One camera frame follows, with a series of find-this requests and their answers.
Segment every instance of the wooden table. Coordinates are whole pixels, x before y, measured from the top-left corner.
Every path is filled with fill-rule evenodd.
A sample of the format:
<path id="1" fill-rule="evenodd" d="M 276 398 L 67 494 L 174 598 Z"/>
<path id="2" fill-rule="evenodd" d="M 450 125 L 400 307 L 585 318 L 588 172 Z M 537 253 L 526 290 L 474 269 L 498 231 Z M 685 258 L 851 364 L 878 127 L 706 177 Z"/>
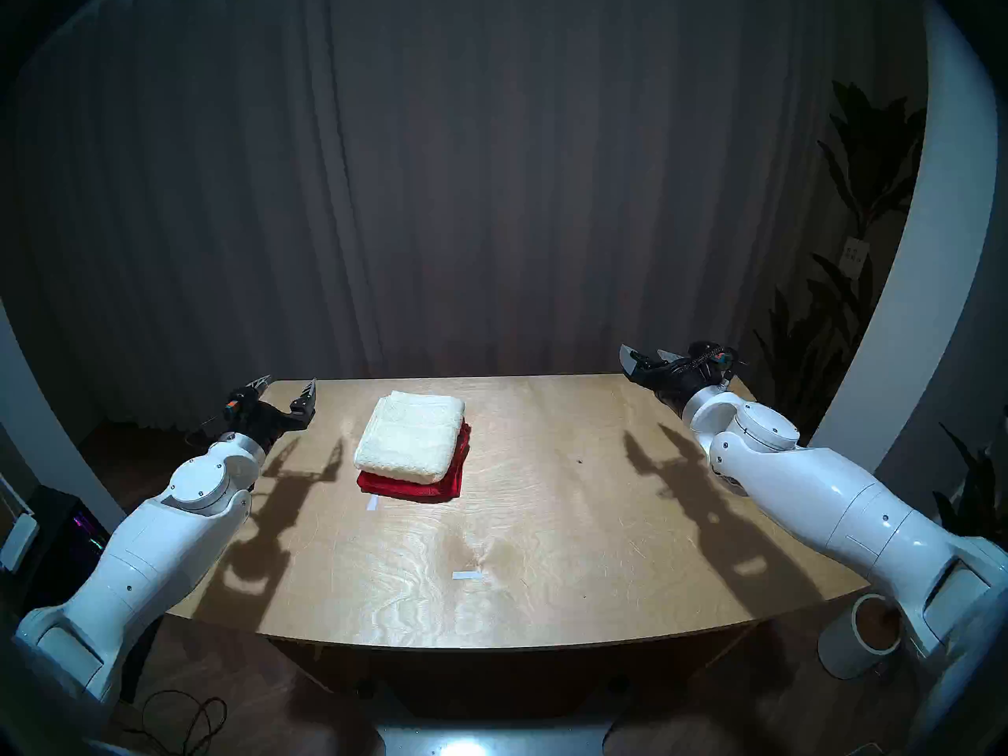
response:
<path id="1" fill-rule="evenodd" d="M 286 409 L 300 387 L 265 400 Z M 368 509 L 353 455 L 392 390 L 466 401 L 460 498 Z M 865 586 L 723 486 L 622 375 L 324 381 L 317 409 L 174 615 L 327 644 L 523 648 L 719 629 Z"/>

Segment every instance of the white towel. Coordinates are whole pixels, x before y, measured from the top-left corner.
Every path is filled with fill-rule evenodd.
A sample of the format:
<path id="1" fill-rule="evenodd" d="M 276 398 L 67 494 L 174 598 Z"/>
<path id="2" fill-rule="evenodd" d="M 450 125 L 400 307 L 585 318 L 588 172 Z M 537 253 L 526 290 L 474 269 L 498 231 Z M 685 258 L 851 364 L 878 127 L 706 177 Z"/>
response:
<path id="1" fill-rule="evenodd" d="M 452 465 L 465 413 L 465 402 L 448 395 L 392 392 L 379 398 L 354 466 L 418 485 L 439 482 Z"/>

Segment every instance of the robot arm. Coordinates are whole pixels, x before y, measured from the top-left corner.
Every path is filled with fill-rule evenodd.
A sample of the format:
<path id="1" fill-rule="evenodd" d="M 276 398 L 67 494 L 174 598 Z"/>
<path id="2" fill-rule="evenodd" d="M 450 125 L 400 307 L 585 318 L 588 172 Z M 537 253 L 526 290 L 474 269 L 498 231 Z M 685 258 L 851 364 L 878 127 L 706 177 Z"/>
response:
<path id="1" fill-rule="evenodd" d="M 130 648 L 196 588 L 248 517 L 249 490 L 272 446 L 314 416 L 314 380 L 289 414 L 259 400 L 271 381 L 232 392 L 220 440 L 179 466 L 160 495 L 120 523 L 70 601 L 33 610 L 18 626 L 17 642 L 55 675 L 92 726 L 101 726 L 119 698 Z"/>
<path id="2" fill-rule="evenodd" d="M 842 455 L 798 447 L 798 430 L 783 415 L 728 392 L 733 350 L 699 342 L 685 357 L 658 354 L 624 346 L 627 378 L 675 410 L 715 474 L 895 601 L 921 660 L 936 655 L 940 663 L 939 648 L 970 607 L 1008 587 L 1008 555 L 995 544 L 949 533 Z"/>

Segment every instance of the folded towel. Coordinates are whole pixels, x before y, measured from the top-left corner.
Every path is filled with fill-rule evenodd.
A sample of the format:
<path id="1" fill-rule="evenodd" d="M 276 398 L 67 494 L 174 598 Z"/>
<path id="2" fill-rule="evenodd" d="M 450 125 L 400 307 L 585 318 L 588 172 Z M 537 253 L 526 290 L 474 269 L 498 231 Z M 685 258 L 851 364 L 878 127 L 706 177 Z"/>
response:
<path id="1" fill-rule="evenodd" d="M 466 404 L 447 395 L 393 392 L 379 398 L 354 454 L 361 471 L 429 485 L 445 478 Z"/>
<path id="2" fill-rule="evenodd" d="M 431 501 L 448 501 L 451 498 L 457 498 L 462 492 L 462 465 L 466 462 L 466 456 L 469 455 L 469 425 L 463 422 L 462 429 L 459 431 L 459 439 L 456 443 L 455 457 L 452 459 L 448 473 L 440 482 L 434 482 L 431 485 L 417 485 L 413 482 L 379 477 L 377 474 L 362 471 L 357 477 L 357 484 L 365 493 L 374 493 L 378 496 Z"/>

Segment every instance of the black cable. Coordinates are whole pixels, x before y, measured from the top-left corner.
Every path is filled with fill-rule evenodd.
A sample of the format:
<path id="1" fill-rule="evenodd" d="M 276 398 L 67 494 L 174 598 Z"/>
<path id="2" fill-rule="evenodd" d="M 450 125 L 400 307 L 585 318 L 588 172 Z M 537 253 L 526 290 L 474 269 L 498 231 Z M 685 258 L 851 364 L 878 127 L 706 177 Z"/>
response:
<path id="1" fill-rule="evenodd" d="M 197 433 L 202 433 L 203 429 L 207 425 L 209 425 L 211 422 L 213 422 L 214 420 L 217 420 L 217 419 L 221 419 L 221 415 L 220 414 L 215 414 L 214 416 L 210 417 L 209 419 L 205 419 L 203 422 L 200 423 L 200 426 L 196 430 L 190 430 L 184 436 L 182 436 L 182 439 L 190 447 L 194 447 L 197 450 L 206 450 L 209 447 L 208 442 L 210 440 L 210 437 L 206 433 L 203 434 L 204 444 L 196 444 L 196 443 L 194 443 L 193 439 L 194 439 L 194 437 L 196 436 Z"/>
<path id="2" fill-rule="evenodd" d="M 165 747 L 164 743 L 158 740 L 154 735 L 152 735 L 147 730 L 146 716 L 147 716 L 147 706 L 157 697 L 165 694 L 178 694 L 186 699 L 193 700 L 197 704 L 196 714 L 193 716 L 193 721 L 190 723 L 190 728 L 185 732 L 185 739 L 182 740 L 182 748 L 180 751 L 172 751 Z M 215 727 L 210 721 L 210 714 L 207 709 L 214 704 L 219 703 L 221 706 L 221 722 Z M 190 740 L 193 737 L 193 730 L 196 729 L 196 724 L 200 720 L 200 717 L 207 722 L 207 734 L 202 738 L 197 740 L 194 745 L 190 745 Z M 201 748 L 206 748 L 204 753 L 206 754 L 210 751 L 210 744 L 214 737 L 224 728 L 225 722 L 228 720 L 228 704 L 220 697 L 211 697 L 204 702 L 200 702 L 192 694 L 186 694 L 184 690 L 178 690 L 177 688 L 165 688 L 164 690 L 158 690 L 147 697 L 146 701 L 143 703 L 143 707 L 140 709 L 140 728 L 139 729 L 126 729 L 123 727 L 123 731 L 127 734 L 140 734 L 146 737 L 157 749 L 161 756 L 196 756 L 200 752 Z"/>

